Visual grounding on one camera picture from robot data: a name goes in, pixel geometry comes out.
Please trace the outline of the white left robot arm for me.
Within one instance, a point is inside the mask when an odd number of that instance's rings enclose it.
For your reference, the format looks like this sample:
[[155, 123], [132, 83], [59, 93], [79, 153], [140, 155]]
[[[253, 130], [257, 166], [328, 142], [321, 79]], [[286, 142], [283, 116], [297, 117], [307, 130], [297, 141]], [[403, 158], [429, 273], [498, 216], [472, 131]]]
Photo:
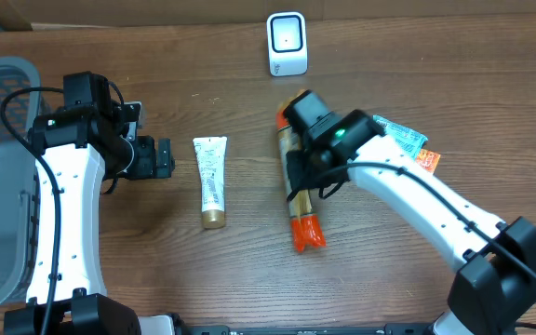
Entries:
[[14, 136], [36, 160], [38, 236], [26, 305], [6, 312], [4, 332], [173, 334], [172, 316], [138, 316], [107, 296], [99, 251], [102, 183], [170, 178], [170, 141], [138, 135], [141, 102], [101, 74], [68, 74], [60, 94], [57, 112]]

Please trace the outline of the red white small packet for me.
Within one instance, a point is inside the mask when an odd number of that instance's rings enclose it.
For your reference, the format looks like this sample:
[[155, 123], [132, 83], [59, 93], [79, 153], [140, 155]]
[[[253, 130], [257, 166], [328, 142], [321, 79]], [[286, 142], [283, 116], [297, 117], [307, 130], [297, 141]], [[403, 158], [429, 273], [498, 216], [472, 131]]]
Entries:
[[415, 158], [415, 162], [426, 171], [434, 173], [440, 158], [441, 154], [439, 153], [421, 149]]

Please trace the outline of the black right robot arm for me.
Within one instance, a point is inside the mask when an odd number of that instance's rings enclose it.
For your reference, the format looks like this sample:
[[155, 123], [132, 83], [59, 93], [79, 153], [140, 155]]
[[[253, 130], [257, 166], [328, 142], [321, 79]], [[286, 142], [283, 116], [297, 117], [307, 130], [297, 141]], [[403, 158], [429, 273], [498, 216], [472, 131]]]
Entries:
[[448, 310], [426, 334], [514, 334], [536, 303], [536, 226], [506, 223], [420, 167], [361, 110], [331, 111], [304, 90], [279, 111], [301, 147], [287, 165], [293, 200], [317, 190], [322, 199], [346, 182], [375, 194], [441, 255], [455, 274]]

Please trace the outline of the white tube gold cap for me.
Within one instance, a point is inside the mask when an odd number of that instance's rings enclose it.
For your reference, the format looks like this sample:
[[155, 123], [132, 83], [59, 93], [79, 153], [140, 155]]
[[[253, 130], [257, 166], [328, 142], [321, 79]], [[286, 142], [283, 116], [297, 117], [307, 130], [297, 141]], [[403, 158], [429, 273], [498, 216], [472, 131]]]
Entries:
[[201, 212], [204, 229], [225, 226], [224, 176], [226, 137], [194, 138], [194, 151], [201, 181]]

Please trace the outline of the teal snack packet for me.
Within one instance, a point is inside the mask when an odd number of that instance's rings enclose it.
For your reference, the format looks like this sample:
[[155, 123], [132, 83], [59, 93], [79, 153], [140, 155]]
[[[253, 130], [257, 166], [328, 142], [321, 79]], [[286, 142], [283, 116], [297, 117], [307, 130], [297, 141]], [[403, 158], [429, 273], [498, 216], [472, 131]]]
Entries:
[[428, 138], [417, 130], [395, 123], [380, 115], [373, 115], [373, 119], [382, 126], [385, 134], [392, 136], [412, 159], [417, 158], [422, 147], [428, 142]]

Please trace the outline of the orange pasta packet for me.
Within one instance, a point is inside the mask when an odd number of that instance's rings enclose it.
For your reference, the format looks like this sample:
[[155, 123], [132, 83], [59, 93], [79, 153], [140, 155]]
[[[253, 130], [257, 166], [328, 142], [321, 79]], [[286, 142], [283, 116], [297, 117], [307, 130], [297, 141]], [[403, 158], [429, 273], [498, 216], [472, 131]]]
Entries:
[[[287, 154], [289, 152], [298, 152], [302, 148], [298, 135], [293, 131], [284, 116], [286, 107], [292, 101], [293, 97], [289, 97], [282, 102], [278, 106], [275, 118], [283, 180], [287, 195], [292, 191], [291, 181], [288, 175]], [[288, 215], [293, 247], [299, 253], [303, 253], [307, 246], [324, 248], [327, 245], [318, 216], [312, 206], [310, 193], [307, 190], [299, 191], [292, 200], [288, 201]]]

